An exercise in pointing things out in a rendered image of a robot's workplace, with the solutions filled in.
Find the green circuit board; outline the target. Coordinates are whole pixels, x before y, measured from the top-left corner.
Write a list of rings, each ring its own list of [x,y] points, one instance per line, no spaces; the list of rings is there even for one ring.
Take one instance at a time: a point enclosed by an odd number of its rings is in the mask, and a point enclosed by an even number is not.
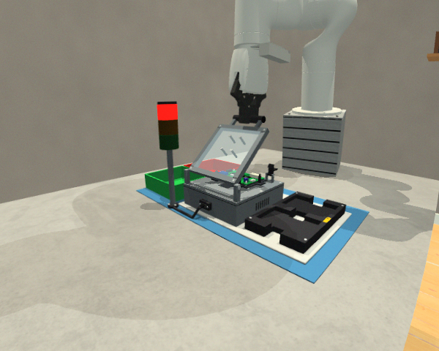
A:
[[[245,173],[241,179],[241,184],[248,185],[258,181],[259,174],[256,173]],[[247,181],[247,184],[245,183]]]

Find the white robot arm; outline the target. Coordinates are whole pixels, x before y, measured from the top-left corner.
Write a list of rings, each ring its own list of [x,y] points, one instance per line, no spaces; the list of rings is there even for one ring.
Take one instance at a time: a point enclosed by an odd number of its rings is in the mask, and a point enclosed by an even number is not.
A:
[[[290,51],[270,42],[270,30],[325,28],[303,48],[301,107],[292,112],[339,115],[333,107],[336,50],[356,11],[357,0],[235,0],[234,48],[259,48],[261,57],[290,63]]]

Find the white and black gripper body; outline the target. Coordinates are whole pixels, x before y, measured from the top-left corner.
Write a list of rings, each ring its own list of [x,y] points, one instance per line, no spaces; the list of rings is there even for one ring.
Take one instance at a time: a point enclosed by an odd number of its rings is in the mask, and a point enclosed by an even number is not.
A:
[[[242,93],[265,94],[268,88],[268,59],[259,56],[259,48],[240,47],[233,51],[230,64],[229,90],[239,72]]]

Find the green open bin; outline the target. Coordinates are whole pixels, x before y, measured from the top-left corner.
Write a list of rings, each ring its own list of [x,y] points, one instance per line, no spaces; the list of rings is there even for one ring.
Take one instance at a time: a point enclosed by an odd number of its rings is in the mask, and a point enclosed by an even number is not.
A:
[[[173,168],[176,201],[184,199],[184,169],[189,168],[185,166]],[[205,178],[205,176],[190,172],[190,181],[200,178]],[[170,199],[168,169],[145,174],[145,182],[147,189],[150,189],[151,191]]]

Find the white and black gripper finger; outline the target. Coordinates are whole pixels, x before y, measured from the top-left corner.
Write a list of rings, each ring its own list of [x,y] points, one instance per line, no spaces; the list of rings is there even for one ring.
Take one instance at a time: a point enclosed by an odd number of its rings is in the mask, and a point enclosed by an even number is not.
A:
[[[251,111],[251,107],[249,107],[250,93],[242,93],[242,90],[239,90],[240,86],[241,85],[239,82],[239,72],[238,72],[236,75],[236,79],[233,83],[233,87],[230,91],[230,95],[236,99],[237,105],[239,106],[239,123],[249,124],[250,111]]]
[[[250,94],[249,106],[251,107],[251,111],[250,111],[251,116],[258,116],[260,104],[262,100],[264,100],[265,98],[266,98],[266,94]]]

